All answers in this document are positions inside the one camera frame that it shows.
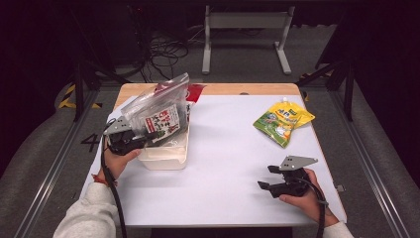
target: sleeve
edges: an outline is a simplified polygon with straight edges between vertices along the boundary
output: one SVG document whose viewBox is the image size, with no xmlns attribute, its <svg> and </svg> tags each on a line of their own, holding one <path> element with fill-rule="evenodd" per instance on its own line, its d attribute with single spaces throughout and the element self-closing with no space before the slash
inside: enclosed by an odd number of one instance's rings
<svg viewBox="0 0 420 238">
<path fill-rule="evenodd" d="M 68 209 L 53 237 L 116 237 L 116 216 L 118 209 L 109 187 L 93 182 L 85 196 Z"/>
<path fill-rule="evenodd" d="M 325 227 L 323 238 L 354 238 L 343 222 Z"/>
</svg>

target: plastic tub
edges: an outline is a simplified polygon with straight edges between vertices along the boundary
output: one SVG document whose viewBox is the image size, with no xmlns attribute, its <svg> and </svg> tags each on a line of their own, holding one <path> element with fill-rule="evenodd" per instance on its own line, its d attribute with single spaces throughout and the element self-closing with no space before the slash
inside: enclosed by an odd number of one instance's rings
<svg viewBox="0 0 420 238">
<path fill-rule="evenodd" d="M 138 159 L 151 171 L 182 170 L 186 166 L 188 136 L 189 129 L 181 146 L 143 148 Z"/>
</svg>

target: chip bag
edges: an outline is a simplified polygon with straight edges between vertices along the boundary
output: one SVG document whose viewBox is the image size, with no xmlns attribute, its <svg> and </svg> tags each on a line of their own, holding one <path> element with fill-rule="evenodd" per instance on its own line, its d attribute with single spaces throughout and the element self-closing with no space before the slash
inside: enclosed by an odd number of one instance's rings
<svg viewBox="0 0 420 238">
<path fill-rule="evenodd" d="M 314 115 L 298 104 L 283 98 L 282 102 L 268 108 L 253 125 L 285 148 L 290 141 L 291 132 L 314 118 Z"/>
</svg>

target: hand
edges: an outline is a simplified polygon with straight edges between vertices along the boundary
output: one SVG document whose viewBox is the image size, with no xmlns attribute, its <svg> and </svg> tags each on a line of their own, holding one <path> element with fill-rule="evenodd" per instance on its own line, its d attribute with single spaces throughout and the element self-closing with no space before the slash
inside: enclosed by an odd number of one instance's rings
<svg viewBox="0 0 420 238">
<path fill-rule="evenodd" d="M 125 156 L 115 155 L 111 152 L 111 150 L 109 150 L 109 148 L 107 148 L 105 152 L 103 152 L 105 157 L 105 164 L 111 171 L 111 174 L 114 177 L 114 179 L 118 179 L 120 177 L 120 174 L 126 168 L 127 163 L 134 159 L 136 156 L 138 156 L 140 154 L 140 151 L 140 149 L 136 149 L 127 153 L 127 155 Z M 98 177 L 100 179 L 105 180 L 105 175 L 102 170 L 102 167 L 98 173 Z"/>
<path fill-rule="evenodd" d="M 316 179 L 315 173 L 309 169 L 305 169 L 305 172 L 309 175 L 309 179 L 311 180 L 311 182 L 322 192 L 322 189 L 319 186 L 318 181 Z M 290 205 L 299 207 L 308 217 L 319 223 L 319 202 L 318 197 L 313 189 L 309 188 L 308 191 L 306 191 L 306 193 L 301 197 L 283 194 L 279 198 L 280 200 Z M 333 214 L 330 208 L 326 207 L 325 227 L 334 225 L 338 222 L 339 220 Z"/>
</svg>

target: table surface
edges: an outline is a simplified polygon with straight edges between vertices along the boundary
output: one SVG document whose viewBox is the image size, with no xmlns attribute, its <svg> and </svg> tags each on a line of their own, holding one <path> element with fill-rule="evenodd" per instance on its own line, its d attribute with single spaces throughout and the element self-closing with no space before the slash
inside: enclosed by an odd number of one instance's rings
<svg viewBox="0 0 420 238">
<path fill-rule="evenodd" d="M 201 83 L 206 85 L 202 95 L 300 95 L 299 88 L 294 83 Z M 156 83 L 127 83 L 121 87 L 115 103 L 120 106 L 129 97 L 139 95 L 144 90 L 155 87 Z"/>
<path fill-rule="evenodd" d="M 133 100 L 151 86 L 125 84 L 116 103 L 119 107 L 108 119 L 120 116 L 127 99 Z M 304 106 L 299 89 L 292 83 L 206 84 L 191 110 L 186 168 L 149 171 L 140 161 L 133 160 L 120 176 L 117 188 L 126 224 L 139 227 L 312 224 L 298 208 L 272 198 L 258 186 L 258 180 L 282 182 L 267 166 L 279 165 L 287 155 L 319 160 L 308 168 L 316 172 L 330 208 L 346 222 L 346 213 L 311 123 L 293 131 L 286 149 L 252 126 L 284 96 Z M 99 166 L 98 152 L 89 175 Z M 81 195 L 91 181 L 91 176 L 87 176 Z"/>
</svg>

